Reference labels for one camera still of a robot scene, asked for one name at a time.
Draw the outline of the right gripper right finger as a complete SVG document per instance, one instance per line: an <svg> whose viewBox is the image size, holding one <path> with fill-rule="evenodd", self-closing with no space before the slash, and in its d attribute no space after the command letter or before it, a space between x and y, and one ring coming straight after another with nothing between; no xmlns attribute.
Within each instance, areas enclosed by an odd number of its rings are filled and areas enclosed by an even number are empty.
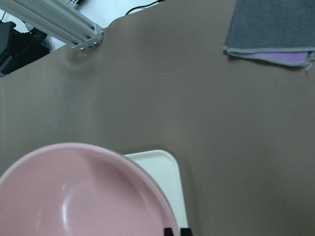
<svg viewBox="0 0 315 236"><path fill-rule="evenodd" d="M192 236L191 228L180 228L181 236Z"/></svg>

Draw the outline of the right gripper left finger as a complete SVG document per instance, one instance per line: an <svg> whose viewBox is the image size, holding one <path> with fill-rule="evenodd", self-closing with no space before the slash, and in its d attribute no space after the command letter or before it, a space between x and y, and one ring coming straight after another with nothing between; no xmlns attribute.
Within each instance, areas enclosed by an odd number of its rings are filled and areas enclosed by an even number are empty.
<svg viewBox="0 0 315 236"><path fill-rule="evenodd" d="M164 230L163 230L163 235L164 235L164 236L173 236L173 230L172 230L172 228L164 228Z"/></svg>

